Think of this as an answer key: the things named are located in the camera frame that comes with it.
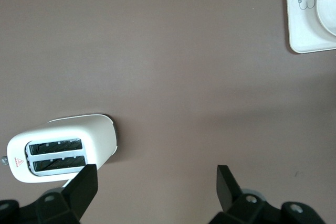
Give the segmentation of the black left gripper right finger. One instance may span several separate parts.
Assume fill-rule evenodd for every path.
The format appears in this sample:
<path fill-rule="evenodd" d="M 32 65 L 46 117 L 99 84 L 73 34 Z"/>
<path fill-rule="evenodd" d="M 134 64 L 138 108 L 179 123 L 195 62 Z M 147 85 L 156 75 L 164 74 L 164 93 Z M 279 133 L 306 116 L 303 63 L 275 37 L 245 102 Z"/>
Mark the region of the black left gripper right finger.
<path fill-rule="evenodd" d="M 280 209 L 244 193 L 227 165 L 218 165 L 216 192 L 222 211 L 210 223 L 325 223 L 310 206 L 287 201 Z"/>

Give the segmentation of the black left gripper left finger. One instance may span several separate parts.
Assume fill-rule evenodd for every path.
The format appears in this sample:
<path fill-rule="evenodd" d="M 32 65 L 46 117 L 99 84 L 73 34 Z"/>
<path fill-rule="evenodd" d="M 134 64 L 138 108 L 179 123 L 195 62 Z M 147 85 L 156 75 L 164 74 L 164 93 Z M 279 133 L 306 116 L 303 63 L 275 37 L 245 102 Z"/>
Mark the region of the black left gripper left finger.
<path fill-rule="evenodd" d="M 1 223 L 79 223 L 97 191 L 97 166 L 88 164 L 65 187 L 50 189 L 29 205 L 2 200 Z"/>

